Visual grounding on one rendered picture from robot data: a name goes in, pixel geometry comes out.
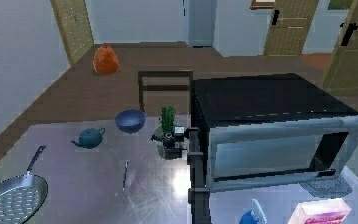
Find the blue bowl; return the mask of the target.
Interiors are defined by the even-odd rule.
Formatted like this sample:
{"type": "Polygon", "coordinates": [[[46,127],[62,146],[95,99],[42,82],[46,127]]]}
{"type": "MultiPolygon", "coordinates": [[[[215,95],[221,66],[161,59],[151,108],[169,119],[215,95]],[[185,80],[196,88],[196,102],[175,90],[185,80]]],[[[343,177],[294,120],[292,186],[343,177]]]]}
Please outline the blue bowl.
{"type": "Polygon", "coordinates": [[[118,129],[128,134],[140,131],[143,128],[145,121],[145,113],[136,109],[122,111],[115,117],[115,123],[118,129]]]}

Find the silver frying pan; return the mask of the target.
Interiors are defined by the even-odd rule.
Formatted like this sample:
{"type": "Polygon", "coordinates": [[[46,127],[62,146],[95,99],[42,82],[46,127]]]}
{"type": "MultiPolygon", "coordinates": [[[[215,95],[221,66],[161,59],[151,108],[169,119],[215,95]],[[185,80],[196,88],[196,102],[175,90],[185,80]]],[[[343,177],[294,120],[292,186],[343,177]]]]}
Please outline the silver frying pan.
{"type": "Polygon", "coordinates": [[[40,146],[23,175],[0,182],[0,224],[25,224],[43,205],[48,195],[45,178],[32,173],[46,149],[40,146]]]}

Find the orange bag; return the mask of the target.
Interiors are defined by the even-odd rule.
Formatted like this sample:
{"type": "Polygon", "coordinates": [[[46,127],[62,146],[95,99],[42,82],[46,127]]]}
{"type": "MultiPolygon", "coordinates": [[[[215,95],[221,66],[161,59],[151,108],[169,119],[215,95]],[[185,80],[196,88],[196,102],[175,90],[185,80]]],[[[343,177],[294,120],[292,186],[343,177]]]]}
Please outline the orange bag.
{"type": "Polygon", "coordinates": [[[120,63],[114,50],[104,44],[94,54],[93,67],[98,75],[110,75],[120,69],[120,63]]]}

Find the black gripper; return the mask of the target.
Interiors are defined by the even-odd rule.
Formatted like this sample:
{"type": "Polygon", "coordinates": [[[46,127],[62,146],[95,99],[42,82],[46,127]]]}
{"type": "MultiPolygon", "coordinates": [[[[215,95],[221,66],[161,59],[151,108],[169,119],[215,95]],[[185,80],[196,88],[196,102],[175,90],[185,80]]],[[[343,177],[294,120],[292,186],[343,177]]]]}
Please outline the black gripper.
{"type": "Polygon", "coordinates": [[[184,135],[175,133],[165,133],[162,136],[152,135],[152,141],[163,141],[163,155],[167,160],[178,159],[182,157],[182,152],[185,150],[184,135]]]}

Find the pale grey fridge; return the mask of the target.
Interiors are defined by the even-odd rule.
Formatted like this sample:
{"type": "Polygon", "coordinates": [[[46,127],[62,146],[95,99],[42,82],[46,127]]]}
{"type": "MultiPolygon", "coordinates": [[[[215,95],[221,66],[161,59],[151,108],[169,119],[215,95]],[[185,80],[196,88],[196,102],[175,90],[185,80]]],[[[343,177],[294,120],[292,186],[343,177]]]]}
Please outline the pale grey fridge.
{"type": "Polygon", "coordinates": [[[186,44],[191,48],[212,47],[217,0],[181,0],[186,44]]]}

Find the dark wooden chair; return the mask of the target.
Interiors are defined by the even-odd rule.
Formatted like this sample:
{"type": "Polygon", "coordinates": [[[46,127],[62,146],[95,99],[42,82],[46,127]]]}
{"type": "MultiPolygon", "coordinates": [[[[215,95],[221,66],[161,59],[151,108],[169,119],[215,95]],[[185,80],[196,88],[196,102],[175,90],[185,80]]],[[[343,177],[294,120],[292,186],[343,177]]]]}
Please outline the dark wooden chair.
{"type": "Polygon", "coordinates": [[[191,96],[193,83],[193,71],[192,70],[178,70],[178,71],[139,71],[138,72],[138,93],[139,93],[139,107],[141,111],[145,111],[144,92],[154,91],[187,91],[191,96]],[[187,78],[187,84],[157,84],[147,85],[143,82],[144,78],[187,78]]]}

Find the brown framed picture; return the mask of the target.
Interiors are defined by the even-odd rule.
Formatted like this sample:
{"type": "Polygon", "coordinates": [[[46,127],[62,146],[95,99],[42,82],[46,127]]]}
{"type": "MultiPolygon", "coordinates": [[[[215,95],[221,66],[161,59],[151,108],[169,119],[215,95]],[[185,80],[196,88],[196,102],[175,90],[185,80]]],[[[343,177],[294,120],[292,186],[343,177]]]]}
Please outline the brown framed picture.
{"type": "Polygon", "coordinates": [[[250,9],[272,9],[275,5],[275,0],[251,0],[250,9]]]}

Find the teal teapot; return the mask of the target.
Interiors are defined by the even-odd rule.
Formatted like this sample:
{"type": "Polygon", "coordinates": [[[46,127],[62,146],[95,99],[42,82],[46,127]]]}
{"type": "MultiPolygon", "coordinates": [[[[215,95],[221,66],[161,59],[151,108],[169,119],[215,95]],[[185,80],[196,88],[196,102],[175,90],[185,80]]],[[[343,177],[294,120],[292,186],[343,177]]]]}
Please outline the teal teapot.
{"type": "Polygon", "coordinates": [[[100,128],[89,128],[85,129],[79,135],[78,141],[72,140],[72,143],[81,148],[93,149],[99,146],[103,141],[103,135],[105,134],[106,129],[100,128]]]}

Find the grey cloth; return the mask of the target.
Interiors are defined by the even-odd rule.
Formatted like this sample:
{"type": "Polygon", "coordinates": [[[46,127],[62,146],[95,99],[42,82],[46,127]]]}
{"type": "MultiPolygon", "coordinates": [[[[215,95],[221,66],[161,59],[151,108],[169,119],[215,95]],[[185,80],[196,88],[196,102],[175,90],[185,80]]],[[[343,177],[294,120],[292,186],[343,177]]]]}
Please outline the grey cloth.
{"type": "Polygon", "coordinates": [[[313,197],[324,199],[342,198],[352,192],[347,181],[339,176],[335,179],[301,183],[301,186],[313,197]]]}

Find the green cactus in pot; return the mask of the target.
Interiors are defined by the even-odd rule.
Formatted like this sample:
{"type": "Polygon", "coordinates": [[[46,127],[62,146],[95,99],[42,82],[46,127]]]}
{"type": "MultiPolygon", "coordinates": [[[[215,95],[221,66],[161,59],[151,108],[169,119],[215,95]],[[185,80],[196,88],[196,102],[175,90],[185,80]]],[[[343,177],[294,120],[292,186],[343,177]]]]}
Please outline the green cactus in pot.
{"type": "MultiPolygon", "coordinates": [[[[161,109],[160,125],[155,129],[154,134],[163,137],[165,133],[174,133],[174,121],[174,108],[172,106],[163,106],[161,109]]],[[[157,144],[160,157],[165,159],[163,155],[163,141],[155,142],[157,144]]]]}

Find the blue and white jug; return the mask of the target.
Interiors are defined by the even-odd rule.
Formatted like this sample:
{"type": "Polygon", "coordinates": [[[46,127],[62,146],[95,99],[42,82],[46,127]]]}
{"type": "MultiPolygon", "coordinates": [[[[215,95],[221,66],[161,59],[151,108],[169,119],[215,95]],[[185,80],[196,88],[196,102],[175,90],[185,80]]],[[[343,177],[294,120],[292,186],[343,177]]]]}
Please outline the blue and white jug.
{"type": "Polygon", "coordinates": [[[268,224],[267,216],[257,199],[252,200],[251,209],[242,215],[239,224],[268,224]]]}

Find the tan room door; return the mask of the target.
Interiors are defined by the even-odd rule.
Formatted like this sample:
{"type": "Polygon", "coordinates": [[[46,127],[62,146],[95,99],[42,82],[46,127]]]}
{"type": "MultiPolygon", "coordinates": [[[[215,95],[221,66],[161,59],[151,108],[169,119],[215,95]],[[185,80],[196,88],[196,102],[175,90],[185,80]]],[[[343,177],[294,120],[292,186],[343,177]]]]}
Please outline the tan room door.
{"type": "Polygon", "coordinates": [[[350,23],[358,25],[358,0],[353,0],[341,33],[331,54],[329,65],[324,71],[322,88],[334,95],[358,95],[358,29],[347,46],[341,41],[350,23]]]}
{"type": "Polygon", "coordinates": [[[275,26],[270,24],[263,54],[265,56],[300,56],[319,0],[275,0],[280,10],[275,26]]]}
{"type": "Polygon", "coordinates": [[[85,0],[50,0],[68,62],[74,66],[94,45],[85,0]]]}

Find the pink box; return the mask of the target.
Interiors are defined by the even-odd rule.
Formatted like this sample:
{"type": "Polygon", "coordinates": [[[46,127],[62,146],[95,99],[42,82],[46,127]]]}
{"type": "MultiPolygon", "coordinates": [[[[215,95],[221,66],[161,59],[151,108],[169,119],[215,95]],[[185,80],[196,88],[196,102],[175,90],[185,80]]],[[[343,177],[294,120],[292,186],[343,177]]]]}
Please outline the pink box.
{"type": "Polygon", "coordinates": [[[342,198],[299,203],[287,224],[342,224],[351,208],[342,198]]]}

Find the black and silver microwave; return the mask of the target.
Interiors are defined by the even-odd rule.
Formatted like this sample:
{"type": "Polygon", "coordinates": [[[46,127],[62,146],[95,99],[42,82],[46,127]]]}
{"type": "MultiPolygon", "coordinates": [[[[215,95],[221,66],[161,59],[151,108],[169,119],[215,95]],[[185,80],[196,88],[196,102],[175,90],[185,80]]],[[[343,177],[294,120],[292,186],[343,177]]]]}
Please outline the black and silver microwave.
{"type": "Polygon", "coordinates": [[[191,124],[212,192],[334,179],[358,146],[358,111],[294,73],[195,80],[191,124]]]}

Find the green framed picture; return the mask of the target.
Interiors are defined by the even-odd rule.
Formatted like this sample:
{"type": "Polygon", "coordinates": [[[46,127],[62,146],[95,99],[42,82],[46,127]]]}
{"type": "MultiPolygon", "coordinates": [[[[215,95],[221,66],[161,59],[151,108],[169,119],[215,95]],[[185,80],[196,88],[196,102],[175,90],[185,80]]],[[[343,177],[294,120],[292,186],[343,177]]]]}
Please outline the green framed picture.
{"type": "Polygon", "coordinates": [[[353,0],[329,0],[328,10],[347,10],[352,2],[353,0]]]}

